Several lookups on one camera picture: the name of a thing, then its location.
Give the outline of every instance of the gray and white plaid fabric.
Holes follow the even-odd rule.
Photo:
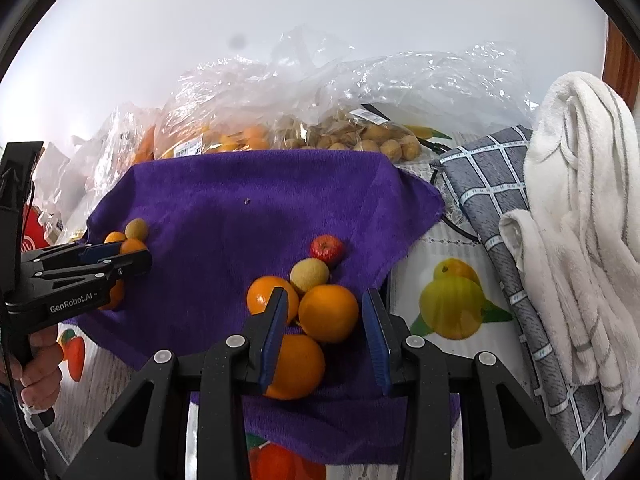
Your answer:
[[[530,364],[534,399],[586,473],[608,449],[626,418],[605,414],[599,384],[576,389],[565,383],[542,322],[500,237],[500,216],[512,209],[528,209],[523,166],[530,137],[526,128],[507,128],[455,148],[433,165],[444,171],[445,182],[502,280]]]

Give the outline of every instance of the barcode label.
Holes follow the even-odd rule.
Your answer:
[[[186,140],[174,148],[174,158],[179,156],[199,155],[202,153],[202,134],[194,139]]]
[[[380,117],[377,114],[374,114],[372,112],[369,112],[368,110],[365,110],[364,108],[358,108],[357,110],[354,110],[353,112],[350,112],[350,113],[351,115],[355,115],[356,117],[363,118],[364,120],[374,124],[383,124],[388,122],[384,117]]]

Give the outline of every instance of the white towel with gray stripes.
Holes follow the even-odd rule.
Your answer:
[[[565,378],[599,381],[609,415],[635,410],[640,150],[624,101],[591,74],[556,80],[538,109],[524,176],[530,213],[507,213],[500,234],[520,260]],[[570,360],[560,341],[567,335]]]

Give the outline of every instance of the human hand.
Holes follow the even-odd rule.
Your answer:
[[[14,380],[20,380],[24,386],[21,393],[22,401],[37,410],[49,409],[60,394],[62,372],[58,365],[62,362],[63,353],[57,343],[57,337],[56,326],[31,334],[30,345],[37,350],[33,360],[24,367],[24,370],[13,356],[9,356]],[[0,361],[0,382],[8,384],[2,361]]]

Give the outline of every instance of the brown wood panel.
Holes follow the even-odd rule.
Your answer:
[[[640,60],[611,20],[602,79],[634,109],[640,85]]]

